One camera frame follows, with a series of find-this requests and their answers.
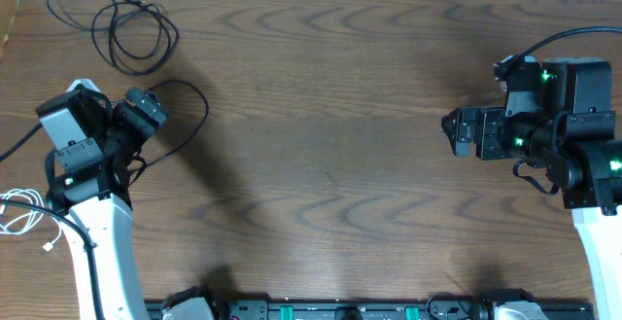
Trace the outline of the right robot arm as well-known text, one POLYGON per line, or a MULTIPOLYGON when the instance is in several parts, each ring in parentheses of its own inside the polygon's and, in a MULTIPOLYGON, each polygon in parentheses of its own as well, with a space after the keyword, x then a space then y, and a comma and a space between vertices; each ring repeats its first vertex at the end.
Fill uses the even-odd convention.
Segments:
POLYGON ((615 137, 610 64, 596 57, 519 58, 499 63, 502 106, 462 107, 441 119, 457 157, 542 168, 551 186, 527 180, 547 196, 562 194, 591 272, 597 311, 621 316, 621 142, 615 137))

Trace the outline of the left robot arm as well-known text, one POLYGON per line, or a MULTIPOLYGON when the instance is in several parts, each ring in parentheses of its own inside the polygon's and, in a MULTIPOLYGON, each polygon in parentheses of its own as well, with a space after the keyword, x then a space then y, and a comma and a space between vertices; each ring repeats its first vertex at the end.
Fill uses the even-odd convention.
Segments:
POLYGON ((62 218, 83 319, 146 319, 133 253, 129 166, 167 121, 158 96, 130 88, 112 103, 88 79, 37 107, 54 149, 46 194, 62 218))

